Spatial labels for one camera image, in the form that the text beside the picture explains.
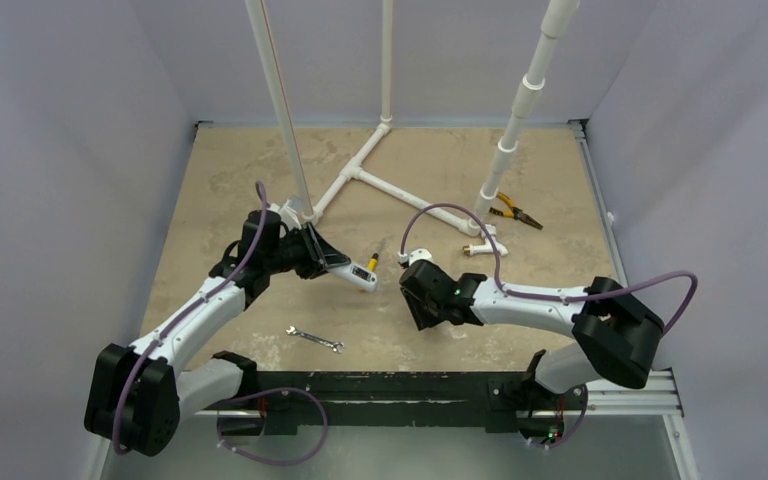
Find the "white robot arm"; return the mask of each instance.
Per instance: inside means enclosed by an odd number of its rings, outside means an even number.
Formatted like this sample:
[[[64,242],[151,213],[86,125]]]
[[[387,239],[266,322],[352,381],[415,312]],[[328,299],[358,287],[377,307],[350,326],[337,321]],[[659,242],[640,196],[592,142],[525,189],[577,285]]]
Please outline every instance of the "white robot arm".
[[[260,210],[249,214],[242,238],[228,246],[195,295],[166,322],[128,347],[110,344],[99,354],[84,417],[87,430],[113,436],[118,399],[141,357],[145,358],[128,393],[119,435],[121,443],[146,455],[159,453],[182,420],[250,389],[247,371],[253,373],[256,365],[230,352],[216,354],[196,370],[184,368],[223,325],[269,287],[274,274],[293,270],[303,279],[313,279],[331,273],[367,292],[375,291],[375,273],[329,245],[312,224],[300,224],[289,204],[270,206],[260,241],[244,267],[237,268],[253,243],[260,216]]]
[[[664,322],[631,294],[580,303],[561,300],[622,288],[610,278],[596,277],[588,287],[508,284],[502,291],[482,274],[465,273],[454,280],[425,249],[400,257],[400,262],[406,270],[399,285],[419,330],[444,321],[507,323],[574,338],[576,342],[566,347],[538,352],[531,365],[534,371],[527,372],[554,394],[600,378],[627,388],[646,385]],[[515,297],[506,293],[510,291],[559,300]]]

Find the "purple cable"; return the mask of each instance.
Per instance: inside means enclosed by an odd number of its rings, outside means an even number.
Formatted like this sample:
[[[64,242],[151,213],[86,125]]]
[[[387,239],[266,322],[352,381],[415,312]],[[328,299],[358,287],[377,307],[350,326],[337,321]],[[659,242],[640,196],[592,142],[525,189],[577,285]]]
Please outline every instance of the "purple cable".
[[[569,430],[564,432],[564,435],[561,437],[561,439],[556,441],[555,443],[549,443],[545,445],[538,444],[536,446],[547,448],[549,450],[555,447],[560,447],[561,445],[563,445],[564,442],[567,441],[569,437],[571,437],[575,433],[576,430],[578,430],[578,427],[581,426],[581,422],[584,421],[584,412],[587,411],[587,402],[589,401],[589,398],[590,398],[590,393],[587,391],[587,384],[584,384],[582,386],[582,395],[584,395],[584,403],[581,406],[581,413],[578,414],[578,417],[575,419],[575,423],[572,424]]]
[[[634,293],[639,290],[643,290],[645,288],[655,286],[659,283],[666,282],[667,280],[671,280],[673,278],[687,277],[690,279],[690,288],[687,289],[687,293],[684,296],[684,300],[682,300],[681,304],[676,309],[672,318],[670,318],[670,320],[664,326],[664,333],[662,334],[663,336],[663,335],[666,335],[667,332],[669,332],[670,329],[673,328],[676,321],[678,321],[678,319],[687,309],[687,306],[690,304],[690,301],[693,299],[693,295],[696,293],[696,287],[699,285],[699,279],[696,277],[696,274],[688,270],[678,270],[675,272],[659,275],[653,279],[647,280],[642,283],[638,283],[636,285],[632,285],[630,287],[621,288],[619,290],[612,290],[610,292],[597,293],[594,295],[581,295],[578,297],[561,298],[560,296],[557,296],[557,295],[541,295],[537,293],[525,293],[525,292],[516,292],[513,290],[505,290],[504,288],[505,286],[502,283],[502,278],[501,278],[502,256],[501,254],[499,254],[499,249],[496,247],[496,242],[493,240],[493,236],[490,235],[490,232],[487,230],[487,227],[484,225],[484,222],[482,222],[481,219],[479,219],[475,213],[471,212],[467,208],[462,207],[460,205],[456,205],[454,203],[448,203],[448,202],[433,203],[416,212],[416,215],[414,215],[413,218],[411,218],[410,222],[408,222],[408,226],[405,229],[404,235],[402,235],[402,244],[401,244],[401,247],[399,248],[400,254],[404,255],[405,253],[405,245],[407,244],[407,241],[408,241],[408,234],[410,233],[411,228],[413,228],[413,224],[416,223],[419,217],[421,217],[425,212],[432,210],[434,208],[440,208],[440,207],[454,208],[455,210],[461,211],[465,213],[467,216],[469,216],[469,218],[471,218],[478,225],[478,227],[484,233],[485,238],[487,238],[487,240],[490,242],[490,248],[493,249],[493,257],[496,259],[496,268],[493,272],[493,280],[496,282],[496,286],[499,287],[500,291],[512,297],[528,298],[531,300],[543,300],[543,301],[550,301],[550,302],[562,302],[564,304],[588,302],[588,301],[592,302],[592,301],[607,300],[609,298],[620,297],[622,295],[628,295],[630,293]],[[581,414],[579,414],[573,426],[570,427],[569,431],[561,438],[559,442],[555,442],[549,445],[548,448],[551,449],[561,445],[567,440],[567,438],[569,438],[573,433],[575,433],[576,430],[578,430],[579,425],[581,425],[581,422],[584,420],[584,413],[587,410],[586,406],[587,406],[587,401],[585,400],[585,408],[581,409]]]
[[[251,258],[252,254],[254,253],[254,249],[257,246],[257,242],[260,241],[260,235],[263,233],[263,226],[266,224],[266,211],[269,209],[269,203],[266,201],[266,188],[263,186],[263,182],[258,180],[255,182],[255,189],[257,190],[257,196],[260,197],[261,202],[261,210],[260,210],[260,220],[257,224],[257,231],[254,234],[254,238],[252,239],[251,245],[249,245],[248,251],[246,251],[246,254],[243,256],[243,259],[240,261],[240,264],[237,265],[237,268],[234,269],[233,272],[231,272],[231,275],[228,275],[228,277],[220,283],[216,288],[213,290],[207,292],[207,295],[205,295],[204,298],[199,298],[189,305],[186,306],[181,312],[175,316],[174,319],[172,319],[171,322],[169,322],[169,325],[166,326],[161,332],[160,332],[160,340],[163,340],[166,338],[167,335],[169,335],[169,332],[171,332],[175,327],[178,325],[178,323],[181,322],[187,315],[191,314],[193,310],[198,308],[201,304],[204,303],[205,298],[211,298],[220,291],[222,291],[223,288],[225,288],[229,283],[231,283],[231,280],[240,273],[240,270],[243,269],[243,267],[248,263],[249,258]],[[125,411],[125,402],[128,399],[128,394],[131,392],[131,388],[133,388],[134,381],[137,378],[137,375],[140,372],[140,368],[143,366],[143,363],[145,363],[146,359],[149,355],[151,355],[151,352],[154,351],[154,349],[157,347],[158,341],[152,340],[146,349],[143,351],[142,355],[140,355],[140,358],[137,359],[137,363],[134,364],[134,368],[131,369],[131,372],[128,374],[128,378],[125,380],[125,385],[122,386],[122,392],[119,394],[119,401],[116,403],[116,412],[113,415],[113,435],[111,435],[111,441],[113,442],[113,451],[116,452],[118,455],[125,455],[126,453],[130,452],[131,449],[128,447],[122,447],[121,444],[121,433],[122,433],[122,416]]]
[[[325,415],[325,407],[323,407],[322,403],[319,400],[317,400],[316,397],[314,397],[310,392],[307,392],[305,390],[302,390],[300,388],[295,388],[295,387],[272,388],[269,390],[264,390],[262,392],[254,393],[252,395],[246,395],[245,397],[233,398],[223,403],[225,403],[226,405],[231,405],[234,403],[244,403],[249,400],[253,400],[255,398],[265,397],[267,395],[271,395],[273,393],[278,393],[278,392],[294,392],[294,393],[304,395],[305,397],[310,399],[310,401],[313,402],[313,404],[316,405],[316,408],[319,410],[319,414],[322,416],[322,435],[319,437],[319,441],[316,442],[316,445],[314,445],[314,447],[309,452],[293,460],[275,460],[272,458],[261,457],[253,453],[249,453],[225,441],[225,437],[222,436],[222,429],[220,428],[219,422],[217,421],[216,436],[219,437],[219,445],[227,448],[228,450],[230,450],[233,453],[236,453],[237,455],[241,455],[243,457],[246,457],[250,460],[254,460],[256,462],[265,463],[266,465],[272,465],[273,467],[291,467],[293,465],[298,465],[300,463],[304,463],[310,460],[311,458],[313,458],[314,455],[319,453],[319,450],[322,448],[323,445],[325,445],[325,439],[328,438],[328,417]]]

